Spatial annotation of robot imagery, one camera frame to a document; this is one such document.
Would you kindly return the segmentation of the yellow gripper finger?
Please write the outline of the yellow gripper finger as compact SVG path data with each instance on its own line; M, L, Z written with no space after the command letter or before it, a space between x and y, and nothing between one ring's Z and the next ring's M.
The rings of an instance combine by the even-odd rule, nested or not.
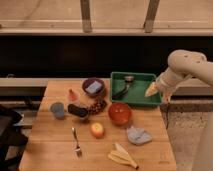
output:
M148 89L146 90L145 96L146 96L146 97L150 97L150 96L152 96L152 95L154 95L154 94L156 94L156 93L157 93L157 86L156 86L156 83L155 83L155 82L152 82L152 83L150 84L150 86L148 87Z
M171 96L172 96L171 92L165 92L162 96L162 101L164 103L169 103L171 101Z

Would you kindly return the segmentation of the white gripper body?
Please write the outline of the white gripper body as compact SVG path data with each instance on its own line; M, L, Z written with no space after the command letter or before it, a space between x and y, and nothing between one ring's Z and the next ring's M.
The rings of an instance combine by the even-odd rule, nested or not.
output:
M181 78L177 74L170 71L165 71L156 79L157 89L161 93L173 93L180 81Z

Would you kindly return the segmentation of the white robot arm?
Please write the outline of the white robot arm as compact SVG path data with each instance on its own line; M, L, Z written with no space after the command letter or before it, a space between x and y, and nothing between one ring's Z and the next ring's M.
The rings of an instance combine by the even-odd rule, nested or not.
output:
M146 89L145 96L160 92L163 100L169 102L178 85L192 77L213 87L213 62L201 52L175 50L167 59L168 67ZM200 137L192 171L213 171L213 113Z

